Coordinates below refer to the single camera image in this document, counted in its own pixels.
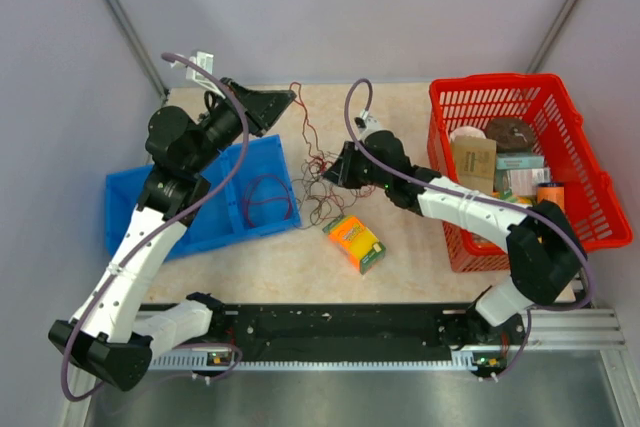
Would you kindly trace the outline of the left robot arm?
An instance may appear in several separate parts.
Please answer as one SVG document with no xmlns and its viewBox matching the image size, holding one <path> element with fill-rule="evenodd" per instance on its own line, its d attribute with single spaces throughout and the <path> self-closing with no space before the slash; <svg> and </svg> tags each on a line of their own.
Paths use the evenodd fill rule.
<svg viewBox="0 0 640 427">
<path fill-rule="evenodd" d="M 206 111 L 197 120 L 178 106 L 162 107 L 149 120 L 145 148 L 153 166 L 120 246 L 85 303 L 48 333 L 63 355 L 63 385 L 74 366 L 130 391 L 161 355 L 192 339 L 212 344 L 226 334 L 221 303 L 199 292 L 146 322 L 136 316 L 174 245 L 240 167 L 234 165 L 217 186 L 203 171 L 236 140 L 244 158 L 249 138 L 268 132 L 296 95 L 290 89 L 252 90 L 224 78 L 204 99 Z"/>
</svg>

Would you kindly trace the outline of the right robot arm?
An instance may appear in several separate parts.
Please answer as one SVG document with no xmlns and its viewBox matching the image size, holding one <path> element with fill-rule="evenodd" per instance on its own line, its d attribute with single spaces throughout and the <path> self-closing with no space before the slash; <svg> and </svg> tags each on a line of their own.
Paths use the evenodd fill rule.
<svg viewBox="0 0 640 427">
<path fill-rule="evenodd" d="M 349 190 L 380 188 L 395 206 L 455 225 L 506 253 L 509 276 L 482 293 L 466 319 L 469 335 L 481 343 L 498 336 L 513 315 L 533 306 L 551 307 L 586 260 L 557 204 L 527 207 L 465 188 L 412 163 L 388 130 L 363 142 L 345 142 L 323 176 Z"/>
</svg>

